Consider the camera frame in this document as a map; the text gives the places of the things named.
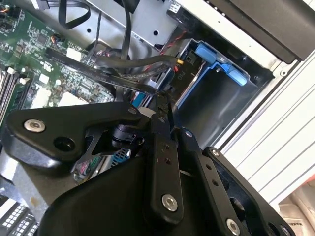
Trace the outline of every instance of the green circuit board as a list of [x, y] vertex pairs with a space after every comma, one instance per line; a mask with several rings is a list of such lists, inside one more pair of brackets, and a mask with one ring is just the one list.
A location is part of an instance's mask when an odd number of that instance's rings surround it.
[[[23, 108], [58, 106], [65, 93], [71, 93], [82, 104], [114, 100], [106, 88], [92, 79], [45, 57], [46, 48], [51, 47], [82, 61], [86, 50], [63, 38], [30, 13], [10, 5], [10, 0], [4, 0], [0, 6], [0, 64], [32, 79]], [[43, 100], [43, 97], [47, 102], [34, 104], [36, 99]]]

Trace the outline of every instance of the motherboard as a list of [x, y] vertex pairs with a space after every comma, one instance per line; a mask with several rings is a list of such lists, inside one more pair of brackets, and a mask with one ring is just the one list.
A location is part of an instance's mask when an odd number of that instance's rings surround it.
[[114, 100], [107, 88], [45, 57], [46, 49], [54, 48], [92, 65], [85, 49], [10, 2], [0, 3], [0, 122], [16, 109]]

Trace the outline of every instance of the circular hole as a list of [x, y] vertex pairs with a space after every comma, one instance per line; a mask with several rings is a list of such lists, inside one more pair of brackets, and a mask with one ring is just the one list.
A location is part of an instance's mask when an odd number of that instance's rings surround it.
[[274, 224], [269, 222], [268, 225], [271, 228], [271, 230], [275, 233], [276, 236], [280, 236], [280, 232]]
[[168, 159], [168, 158], [165, 159], [165, 162], [166, 162], [167, 165], [170, 165], [170, 164], [171, 164], [171, 160]]
[[60, 151], [68, 152], [73, 151], [75, 148], [74, 142], [67, 137], [58, 137], [54, 140], [54, 145]]
[[215, 185], [215, 186], [218, 186], [218, 182], [216, 182], [214, 179], [212, 180], [212, 183]]

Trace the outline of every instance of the blue plastic tab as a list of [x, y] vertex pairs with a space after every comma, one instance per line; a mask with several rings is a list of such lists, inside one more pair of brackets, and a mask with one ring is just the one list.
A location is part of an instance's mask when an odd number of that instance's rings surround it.
[[143, 93], [138, 94], [138, 96], [132, 102], [132, 105], [138, 108], [144, 98], [145, 98], [145, 95]]
[[207, 61], [210, 64], [213, 64], [216, 62], [217, 54], [213, 51], [211, 51], [206, 45], [203, 43], [199, 43], [195, 53], [200, 56], [202, 59]]
[[221, 63], [217, 61], [217, 52], [210, 49], [203, 43], [199, 43], [195, 53], [209, 63], [208, 69], [206, 69], [205, 71], [208, 71], [209, 69], [212, 70], [216, 66], [219, 66], [231, 79], [233, 79], [240, 86], [244, 86], [250, 79], [250, 76], [248, 74], [242, 73], [240, 69], [233, 66], [232, 63]]

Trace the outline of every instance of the black cable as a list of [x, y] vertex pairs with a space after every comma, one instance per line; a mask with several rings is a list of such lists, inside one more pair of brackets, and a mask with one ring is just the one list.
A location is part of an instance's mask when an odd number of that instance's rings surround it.
[[[130, 40], [131, 40], [131, 17], [130, 13], [127, 9], [127, 5], [125, 0], [122, 0], [123, 7], [125, 9], [126, 14], [126, 31], [124, 35], [124, 41], [122, 46], [122, 53], [120, 59], [126, 60], [128, 58], [129, 48], [130, 48]], [[124, 89], [118, 87], [116, 89], [116, 101], [123, 102], [124, 101]]]
[[[73, 29], [74, 27], [77, 27], [78, 25], [86, 22], [91, 16], [90, 7], [83, 2], [59, 0], [59, 2], [49, 1], [48, 5], [49, 7], [59, 7], [58, 11], [59, 24], [67, 30]], [[86, 9], [88, 12], [85, 13], [83, 16], [80, 16], [67, 23], [67, 7], [79, 7]]]
[[144, 80], [147, 79], [149, 77], [158, 75], [164, 71], [166, 71], [169, 67], [167, 65], [161, 65], [157, 68], [148, 70], [148, 71], [144, 71], [141, 73], [137, 73], [137, 74], [122, 74], [120, 73], [118, 70], [114, 69], [115, 72], [119, 75], [119, 77], [124, 78], [124, 79], [128, 79], [128, 80]]
[[107, 56], [109, 58], [113, 58], [113, 57], [121, 58], [122, 57], [122, 50], [118, 49], [118, 48], [108, 49], [105, 52], [104, 56]]
[[110, 75], [108, 73], [105, 73], [103, 71], [97, 70], [93, 67], [90, 67], [86, 64], [83, 64], [79, 61], [76, 61], [74, 59], [71, 59], [56, 50], [52, 48], [46, 49], [46, 57], [48, 59], [51, 59], [55, 62], [61, 63], [65, 66], [68, 66], [72, 69], [77, 70], [78, 72], [82, 73], [83, 75], [91, 78], [94, 81], [103, 81], [105, 83], [123, 87], [125, 89], [131, 89], [137, 92], [144, 93], [146, 95], [154, 95], [156, 93], [156, 89], [153, 87], [150, 87], [148, 85], [143, 85], [140, 83], [137, 83], [135, 81], [131, 81], [128, 79], [120, 78], [115, 75]]
[[97, 66], [105, 68], [137, 68], [162, 62], [173, 68], [179, 61], [178, 58], [162, 55], [139, 60], [121, 60], [117, 58], [99, 57], [95, 63]]
[[89, 53], [83, 58], [83, 61], [86, 61], [86, 59], [90, 59], [91, 56], [95, 53], [96, 47], [98, 45], [98, 40], [99, 40], [99, 32], [100, 32], [100, 21], [102, 19], [102, 12], [100, 11], [98, 14], [98, 20], [97, 20], [97, 30], [96, 30], [96, 39], [95, 43], [92, 47], [92, 49], [89, 51]]
[[126, 60], [129, 54], [132, 25], [131, 25], [130, 12], [127, 9], [126, 0], [122, 0], [122, 3], [123, 3], [125, 14], [126, 14], [126, 31], [125, 31], [124, 41], [123, 41], [123, 46], [122, 46], [121, 59]]

